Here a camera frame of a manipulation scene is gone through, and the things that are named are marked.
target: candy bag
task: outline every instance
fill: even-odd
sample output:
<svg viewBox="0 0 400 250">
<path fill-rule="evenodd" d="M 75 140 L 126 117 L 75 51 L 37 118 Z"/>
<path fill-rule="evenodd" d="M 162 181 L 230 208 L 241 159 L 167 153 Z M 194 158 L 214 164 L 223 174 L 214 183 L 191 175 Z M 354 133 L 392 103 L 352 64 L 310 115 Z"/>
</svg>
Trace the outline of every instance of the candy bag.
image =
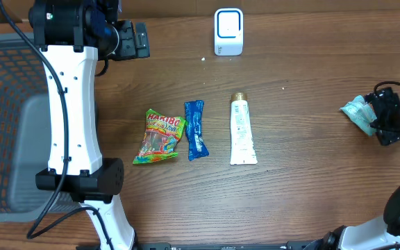
<svg viewBox="0 0 400 250">
<path fill-rule="evenodd" d="M 183 134 L 186 121 L 182 117 L 166 117 L 150 109 L 146 112 L 146 131 L 142 147 L 133 164 L 154 163 L 178 155 L 174 147 Z"/>
</svg>

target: toothpaste tube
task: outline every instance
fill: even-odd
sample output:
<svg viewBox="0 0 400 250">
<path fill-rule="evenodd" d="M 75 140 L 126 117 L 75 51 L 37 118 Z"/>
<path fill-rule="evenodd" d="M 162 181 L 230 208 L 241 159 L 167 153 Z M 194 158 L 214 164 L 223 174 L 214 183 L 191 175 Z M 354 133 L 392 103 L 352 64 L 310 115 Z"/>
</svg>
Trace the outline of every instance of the toothpaste tube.
<svg viewBox="0 0 400 250">
<path fill-rule="evenodd" d="M 247 95 L 235 93 L 231 96 L 231 165 L 256 163 Z"/>
</svg>

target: wooden table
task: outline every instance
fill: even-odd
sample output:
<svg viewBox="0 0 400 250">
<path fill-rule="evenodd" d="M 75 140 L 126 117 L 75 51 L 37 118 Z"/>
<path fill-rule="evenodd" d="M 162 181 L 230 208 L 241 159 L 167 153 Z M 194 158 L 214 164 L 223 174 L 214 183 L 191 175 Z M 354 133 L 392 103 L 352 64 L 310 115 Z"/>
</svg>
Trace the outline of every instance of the wooden table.
<svg viewBox="0 0 400 250">
<path fill-rule="evenodd" d="M 400 142 L 380 146 L 339 107 L 400 81 L 400 11 L 246 15 L 236 57 L 214 55 L 212 18 L 140 21 L 151 57 L 112 62 L 96 98 L 101 150 L 124 161 L 122 202 L 141 242 L 309 240 L 382 214 L 400 184 Z M 249 97 L 257 165 L 229 165 L 229 100 L 239 91 Z M 183 103 L 196 99 L 205 101 L 210 156 L 189 162 L 183 137 L 179 157 L 132 165 L 147 109 L 184 116 Z M 85 214 L 28 241 L 30 226 L 0 224 L 0 249 L 99 241 Z"/>
</svg>

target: blue snack wrapper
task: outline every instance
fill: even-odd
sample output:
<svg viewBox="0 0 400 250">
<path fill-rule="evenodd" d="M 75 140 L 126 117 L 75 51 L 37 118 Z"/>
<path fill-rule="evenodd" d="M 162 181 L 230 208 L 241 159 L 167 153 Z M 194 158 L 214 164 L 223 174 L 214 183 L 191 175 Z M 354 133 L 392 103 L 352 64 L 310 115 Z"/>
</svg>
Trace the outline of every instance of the blue snack wrapper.
<svg viewBox="0 0 400 250">
<path fill-rule="evenodd" d="M 189 142 L 189 160 L 209 156 L 209 152 L 203 143 L 201 136 L 201 114 L 204 101 L 185 102 L 186 137 Z"/>
</svg>

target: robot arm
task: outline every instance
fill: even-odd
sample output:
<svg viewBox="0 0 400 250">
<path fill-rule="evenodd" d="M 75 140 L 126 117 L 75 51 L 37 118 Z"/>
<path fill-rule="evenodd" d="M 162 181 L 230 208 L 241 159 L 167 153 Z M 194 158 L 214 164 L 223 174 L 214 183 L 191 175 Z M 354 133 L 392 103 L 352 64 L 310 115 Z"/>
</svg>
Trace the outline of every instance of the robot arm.
<svg viewBox="0 0 400 250">
<path fill-rule="evenodd" d="M 396 84 L 384 82 L 379 85 Z M 389 87 L 368 94 L 365 100 L 373 105 L 378 117 L 372 122 L 382 145 L 400 140 L 400 99 Z M 400 186 L 389 198 L 383 217 L 359 226 L 342 226 L 329 232 L 309 249 L 400 249 Z"/>
<path fill-rule="evenodd" d="M 29 12 L 35 46 L 57 73 L 65 93 L 69 120 L 69 164 L 63 192 L 86 210 L 100 237 L 101 250 L 130 250 L 135 232 L 124 214 L 119 192 L 123 163 L 102 158 L 97 141 L 94 76 L 98 60 L 149 57 L 145 24 L 117 21 L 118 0 L 37 0 Z M 45 68 L 51 110 L 51 153 L 48 168 L 36 176 L 41 190 L 55 190 L 63 174 L 64 128 L 60 95 Z"/>
</svg>

